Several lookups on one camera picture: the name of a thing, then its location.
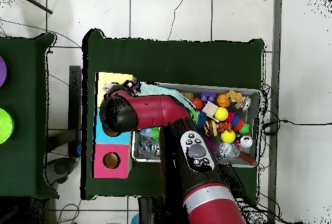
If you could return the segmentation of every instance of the purple toy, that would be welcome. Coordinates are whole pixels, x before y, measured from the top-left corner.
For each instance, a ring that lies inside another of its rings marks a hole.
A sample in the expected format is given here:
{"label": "purple toy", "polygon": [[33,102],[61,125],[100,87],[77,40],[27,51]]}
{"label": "purple toy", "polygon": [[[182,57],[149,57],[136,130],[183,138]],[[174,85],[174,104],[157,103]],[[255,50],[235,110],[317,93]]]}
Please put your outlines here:
{"label": "purple toy", "polygon": [[200,99],[203,102],[210,101],[213,103],[215,101],[216,96],[217,96],[217,94],[214,92],[201,92],[200,93]]}
{"label": "purple toy", "polygon": [[0,57],[0,86],[2,86],[3,83],[5,82],[6,76],[7,76],[6,64],[5,61]]}

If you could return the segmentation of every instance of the purple disc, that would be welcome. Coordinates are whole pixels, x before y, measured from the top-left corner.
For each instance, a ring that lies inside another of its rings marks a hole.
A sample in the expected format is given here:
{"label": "purple disc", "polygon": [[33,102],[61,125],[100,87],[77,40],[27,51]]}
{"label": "purple disc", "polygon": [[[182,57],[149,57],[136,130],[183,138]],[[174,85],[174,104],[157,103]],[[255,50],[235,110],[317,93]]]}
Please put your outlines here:
{"label": "purple disc", "polygon": [[7,76],[6,64],[5,61],[0,57],[0,86],[2,86],[3,83],[5,82],[6,76]]}

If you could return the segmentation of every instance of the pink block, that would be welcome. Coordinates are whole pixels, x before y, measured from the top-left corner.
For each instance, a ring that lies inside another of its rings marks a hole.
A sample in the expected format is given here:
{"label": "pink block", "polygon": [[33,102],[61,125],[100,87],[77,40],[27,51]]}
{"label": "pink block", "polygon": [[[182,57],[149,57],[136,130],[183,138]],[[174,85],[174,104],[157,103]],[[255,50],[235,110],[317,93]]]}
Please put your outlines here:
{"label": "pink block", "polygon": [[[102,159],[106,153],[117,153],[120,164],[115,169],[105,167]],[[126,179],[129,172],[129,145],[96,143],[94,160],[94,177],[96,179]]]}

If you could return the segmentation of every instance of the green table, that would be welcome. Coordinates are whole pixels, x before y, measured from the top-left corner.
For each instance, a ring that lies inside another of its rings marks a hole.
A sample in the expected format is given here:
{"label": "green table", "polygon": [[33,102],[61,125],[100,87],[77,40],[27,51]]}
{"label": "green table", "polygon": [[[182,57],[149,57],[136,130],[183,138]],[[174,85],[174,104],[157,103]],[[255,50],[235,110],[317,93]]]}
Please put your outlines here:
{"label": "green table", "polygon": [[0,87],[0,107],[14,119],[14,133],[0,145],[0,195],[55,198],[43,178],[46,159],[45,53],[53,34],[34,39],[0,38],[7,79]]}
{"label": "green table", "polygon": [[[134,162],[127,179],[92,179],[91,154],[93,100],[97,71],[133,74],[139,81],[261,87],[262,40],[240,42],[158,42],[140,39],[107,39],[91,29],[83,40],[82,197],[94,195],[162,195],[159,165]],[[257,168],[236,168],[246,197],[255,203]]]}

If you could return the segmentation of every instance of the red ball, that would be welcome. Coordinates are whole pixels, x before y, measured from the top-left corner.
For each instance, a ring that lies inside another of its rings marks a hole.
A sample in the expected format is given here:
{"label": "red ball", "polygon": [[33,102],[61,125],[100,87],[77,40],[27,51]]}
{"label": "red ball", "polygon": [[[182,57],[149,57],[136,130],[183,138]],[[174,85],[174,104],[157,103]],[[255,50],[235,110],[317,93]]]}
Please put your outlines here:
{"label": "red ball", "polygon": [[203,107],[203,102],[199,98],[194,98],[191,102],[194,104],[197,110],[200,110]]}

